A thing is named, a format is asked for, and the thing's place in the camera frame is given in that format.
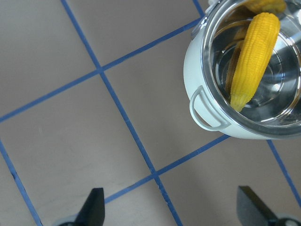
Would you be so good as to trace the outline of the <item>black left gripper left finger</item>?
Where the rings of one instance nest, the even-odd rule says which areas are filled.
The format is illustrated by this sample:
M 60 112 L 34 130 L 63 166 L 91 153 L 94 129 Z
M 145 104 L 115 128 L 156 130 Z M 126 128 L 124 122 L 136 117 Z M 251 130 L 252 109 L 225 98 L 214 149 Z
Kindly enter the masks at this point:
M 103 188 L 93 188 L 72 226 L 102 226 L 104 223 Z

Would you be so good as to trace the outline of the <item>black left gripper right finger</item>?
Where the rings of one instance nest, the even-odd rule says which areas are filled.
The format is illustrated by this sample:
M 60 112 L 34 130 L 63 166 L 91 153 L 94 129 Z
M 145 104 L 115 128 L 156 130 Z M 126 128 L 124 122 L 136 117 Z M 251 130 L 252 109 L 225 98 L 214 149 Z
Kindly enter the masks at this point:
M 237 217 L 242 226 L 275 226 L 278 217 L 249 186 L 238 186 Z

